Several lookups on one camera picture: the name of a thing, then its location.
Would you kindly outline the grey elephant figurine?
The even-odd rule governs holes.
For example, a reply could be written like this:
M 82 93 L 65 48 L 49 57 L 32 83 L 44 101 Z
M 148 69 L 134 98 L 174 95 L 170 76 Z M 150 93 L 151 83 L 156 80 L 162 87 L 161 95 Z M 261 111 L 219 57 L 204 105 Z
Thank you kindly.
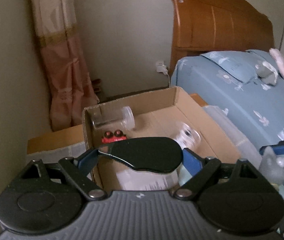
M 280 186 L 284 182 L 284 157 L 277 156 L 273 148 L 267 146 L 258 170 L 269 183 Z

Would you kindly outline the red toy train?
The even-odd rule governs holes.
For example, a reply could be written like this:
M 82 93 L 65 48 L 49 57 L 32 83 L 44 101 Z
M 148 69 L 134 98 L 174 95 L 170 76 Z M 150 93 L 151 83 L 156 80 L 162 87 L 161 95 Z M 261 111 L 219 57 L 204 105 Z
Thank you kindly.
M 126 140 L 127 136 L 122 132 L 122 130 L 117 129 L 116 131 L 105 131 L 101 138 L 103 144 L 109 144 L 111 142 Z

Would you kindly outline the clear round jar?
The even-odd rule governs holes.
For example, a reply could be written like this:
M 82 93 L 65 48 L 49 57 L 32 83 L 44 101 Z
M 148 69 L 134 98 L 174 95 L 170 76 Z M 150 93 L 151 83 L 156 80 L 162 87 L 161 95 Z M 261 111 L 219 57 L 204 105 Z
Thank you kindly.
M 135 118 L 129 106 L 113 108 L 111 110 L 96 110 L 90 115 L 95 128 L 118 122 L 123 128 L 132 130 L 135 128 Z

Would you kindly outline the cardboard box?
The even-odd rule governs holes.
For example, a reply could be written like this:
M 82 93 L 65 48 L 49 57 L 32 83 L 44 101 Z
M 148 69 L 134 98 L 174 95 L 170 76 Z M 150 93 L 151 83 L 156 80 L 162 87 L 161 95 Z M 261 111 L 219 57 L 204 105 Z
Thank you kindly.
M 129 106 L 135 118 L 131 131 L 118 122 L 95 128 L 90 115 L 96 110 L 111 110 Z M 87 148 L 99 147 L 105 131 L 122 130 L 128 138 L 169 137 L 172 138 L 178 121 L 188 124 L 201 136 L 201 144 L 195 151 L 202 158 L 215 157 L 223 163 L 234 164 L 240 158 L 239 150 L 217 123 L 180 87 L 172 87 L 133 95 L 96 106 L 82 112 L 83 133 Z M 131 169 L 112 159 L 101 157 L 90 173 L 93 182 L 105 191 L 123 190 L 117 172 Z

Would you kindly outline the grey crumpled cloth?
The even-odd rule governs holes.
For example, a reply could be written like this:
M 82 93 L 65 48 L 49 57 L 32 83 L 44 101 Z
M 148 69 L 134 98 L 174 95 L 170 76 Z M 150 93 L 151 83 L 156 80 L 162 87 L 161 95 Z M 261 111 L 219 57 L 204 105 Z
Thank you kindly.
M 275 86 L 278 79 L 278 71 L 268 61 L 258 61 L 255 64 L 256 75 L 266 85 Z

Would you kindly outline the blue floral pillow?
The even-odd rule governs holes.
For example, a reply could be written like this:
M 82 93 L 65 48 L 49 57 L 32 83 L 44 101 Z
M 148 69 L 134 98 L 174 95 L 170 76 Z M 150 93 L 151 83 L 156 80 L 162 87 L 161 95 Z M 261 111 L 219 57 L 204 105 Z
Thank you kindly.
M 242 83 L 249 83 L 257 78 L 257 70 L 262 66 L 262 61 L 257 57 L 242 51 L 211 51 L 201 56 L 218 64 Z

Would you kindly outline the wooden headboard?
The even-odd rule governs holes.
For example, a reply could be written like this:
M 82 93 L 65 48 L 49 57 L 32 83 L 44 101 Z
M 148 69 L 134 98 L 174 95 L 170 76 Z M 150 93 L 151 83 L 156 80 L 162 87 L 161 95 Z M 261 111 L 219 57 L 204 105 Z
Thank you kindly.
M 174 7 L 169 73 L 186 56 L 214 50 L 274 47 L 273 25 L 246 0 L 171 0 Z

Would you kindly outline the pink beige curtain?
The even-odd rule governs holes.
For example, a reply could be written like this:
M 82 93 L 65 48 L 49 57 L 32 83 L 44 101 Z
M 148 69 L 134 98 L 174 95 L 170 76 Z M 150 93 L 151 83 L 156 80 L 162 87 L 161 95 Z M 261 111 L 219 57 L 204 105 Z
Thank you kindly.
M 32 0 L 35 32 L 51 92 L 53 131 L 82 123 L 99 102 L 77 31 L 74 0 Z

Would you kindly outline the wall power socket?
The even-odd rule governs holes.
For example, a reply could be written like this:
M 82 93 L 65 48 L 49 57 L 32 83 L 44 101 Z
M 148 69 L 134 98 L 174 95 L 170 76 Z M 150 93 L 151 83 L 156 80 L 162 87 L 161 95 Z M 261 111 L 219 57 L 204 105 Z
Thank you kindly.
M 168 75 L 168 67 L 165 64 L 165 61 L 159 60 L 155 63 L 156 71 L 164 75 Z

